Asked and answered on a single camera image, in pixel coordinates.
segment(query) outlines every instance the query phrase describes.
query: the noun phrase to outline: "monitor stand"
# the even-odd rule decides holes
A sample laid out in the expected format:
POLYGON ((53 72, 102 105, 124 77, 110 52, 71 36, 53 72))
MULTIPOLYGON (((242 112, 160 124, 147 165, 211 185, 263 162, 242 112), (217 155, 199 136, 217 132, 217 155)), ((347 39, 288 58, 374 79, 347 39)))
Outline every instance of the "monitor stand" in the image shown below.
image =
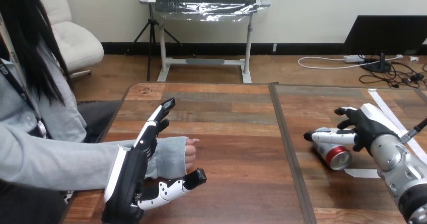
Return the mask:
POLYGON ((361 66, 361 68, 371 71, 371 72, 377 72, 377 73, 386 73, 391 70, 391 64, 386 62, 386 54, 385 52, 381 52, 380 59, 365 59, 365 61, 359 62, 359 64, 365 64, 370 62, 379 61, 375 64, 367 64, 361 66))

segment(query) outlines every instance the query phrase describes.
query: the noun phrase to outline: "white tape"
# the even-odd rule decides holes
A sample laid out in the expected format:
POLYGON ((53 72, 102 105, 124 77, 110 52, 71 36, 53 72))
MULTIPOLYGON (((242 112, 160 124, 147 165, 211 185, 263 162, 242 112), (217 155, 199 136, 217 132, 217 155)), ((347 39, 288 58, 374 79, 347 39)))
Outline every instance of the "white tape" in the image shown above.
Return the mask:
MULTIPOLYGON (((408 130, 406 130, 403 124, 399 121, 399 119, 397 119, 396 115, 394 115, 394 113, 390 110, 387 104, 383 101, 383 99, 377 93, 377 89, 368 89, 368 92, 374 99, 374 101, 377 103, 377 105, 380 107, 381 111, 383 111, 384 114, 394 123, 394 125, 399 128, 400 133, 397 133, 397 135, 399 135, 399 137, 402 137, 402 135, 407 133, 408 130)), ((414 153, 418 156, 418 158, 427 164, 427 154, 424 152, 424 150, 422 150, 422 148, 415 141, 415 139, 412 138, 408 142, 408 145, 412 149, 412 151, 414 151, 414 153)))
POLYGON ((377 170, 372 169, 344 169, 344 171, 355 178, 380 178, 377 170))

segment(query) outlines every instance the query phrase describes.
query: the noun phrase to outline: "red can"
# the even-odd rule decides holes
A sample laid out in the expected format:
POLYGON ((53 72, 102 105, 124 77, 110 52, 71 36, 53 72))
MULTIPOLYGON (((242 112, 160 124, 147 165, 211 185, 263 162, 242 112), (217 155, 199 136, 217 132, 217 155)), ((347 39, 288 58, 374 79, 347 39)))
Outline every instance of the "red can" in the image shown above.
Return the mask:
MULTIPOLYGON (((329 130, 329 128, 319 128, 316 131, 322 131, 323 129, 325 131, 327 131, 326 129, 329 130)), ((317 153, 333 170, 345 169, 352 161, 351 153, 344 145, 313 141, 311 143, 317 153)))

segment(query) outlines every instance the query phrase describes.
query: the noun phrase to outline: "human hand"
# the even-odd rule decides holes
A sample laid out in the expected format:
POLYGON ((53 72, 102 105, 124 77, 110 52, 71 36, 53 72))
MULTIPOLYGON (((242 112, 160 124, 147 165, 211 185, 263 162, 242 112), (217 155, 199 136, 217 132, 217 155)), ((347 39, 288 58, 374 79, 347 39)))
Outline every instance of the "human hand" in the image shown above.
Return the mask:
POLYGON ((187 139, 185 143, 185 170, 189 171, 193 167, 193 162, 196 159, 196 147, 194 144, 199 142, 197 138, 187 139))

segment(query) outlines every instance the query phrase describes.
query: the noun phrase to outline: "black and white robotic hand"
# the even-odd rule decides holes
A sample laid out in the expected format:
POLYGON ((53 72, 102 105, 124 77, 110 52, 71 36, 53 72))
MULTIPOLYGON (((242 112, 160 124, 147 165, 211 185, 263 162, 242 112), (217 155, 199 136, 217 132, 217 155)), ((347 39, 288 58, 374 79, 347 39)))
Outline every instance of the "black and white robotic hand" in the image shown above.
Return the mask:
POLYGON ((203 169, 197 169, 181 178, 144 187, 148 161, 156 151, 157 136, 169 126, 164 118, 174 106, 173 98, 162 103, 143 126, 133 147, 120 146, 105 188, 103 222, 136 223, 145 210, 169 203, 206 182, 203 169))
POLYGON ((310 131, 308 141, 354 144, 356 152, 366 148, 378 166, 395 204, 409 224, 427 223, 427 165, 404 145, 427 123, 427 119, 399 138, 399 129, 377 107, 363 104, 360 109, 341 107, 338 115, 347 120, 330 131, 310 131))

